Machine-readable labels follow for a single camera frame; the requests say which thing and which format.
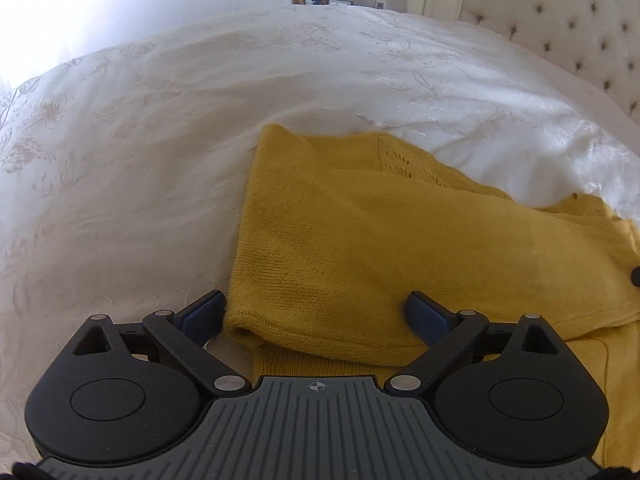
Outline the mustard yellow knit sweater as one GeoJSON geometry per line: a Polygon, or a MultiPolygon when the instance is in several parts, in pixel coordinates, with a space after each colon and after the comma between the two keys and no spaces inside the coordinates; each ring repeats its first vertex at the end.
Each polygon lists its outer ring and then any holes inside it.
{"type": "Polygon", "coordinates": [[[424,350],[410,292],[541,314],[603,389],[596,459],[639,465],[639,231],[599,197],[530,208],[386,133],[262,130],[224,329],[256,375],[392,376],[424,350]]]}

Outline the white floral bedspread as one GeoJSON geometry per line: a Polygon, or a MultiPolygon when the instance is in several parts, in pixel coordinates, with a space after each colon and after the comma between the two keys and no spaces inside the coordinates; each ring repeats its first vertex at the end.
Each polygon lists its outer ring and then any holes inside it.
{"type": "Polygon", "coordinates": [[[530,208],[599,197],[639,229],[639,124],[463,22],[329,6],[232,14],[112,47],[1,102],[1,463],[26,399],[93,313],[230,292],[262,130],[386,133],[530,208]]]}

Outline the cream tufted headboard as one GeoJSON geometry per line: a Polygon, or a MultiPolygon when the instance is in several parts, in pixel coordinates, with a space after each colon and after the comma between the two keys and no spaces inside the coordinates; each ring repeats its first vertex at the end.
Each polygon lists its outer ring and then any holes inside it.
{"type": "Polygon", "coordinates": [[[407,10],[487,28],[639,118],[639,0],[407,0],[407,10]]]}

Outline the small bedside clock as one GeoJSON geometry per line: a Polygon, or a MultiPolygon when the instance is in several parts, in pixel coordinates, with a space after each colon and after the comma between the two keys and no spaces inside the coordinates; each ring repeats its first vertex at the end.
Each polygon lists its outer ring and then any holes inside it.
{"type": "Polygon", "coordinates": [[[329,6],[353,6],[354,4],[352,0],[328,0],[329,6]]]}

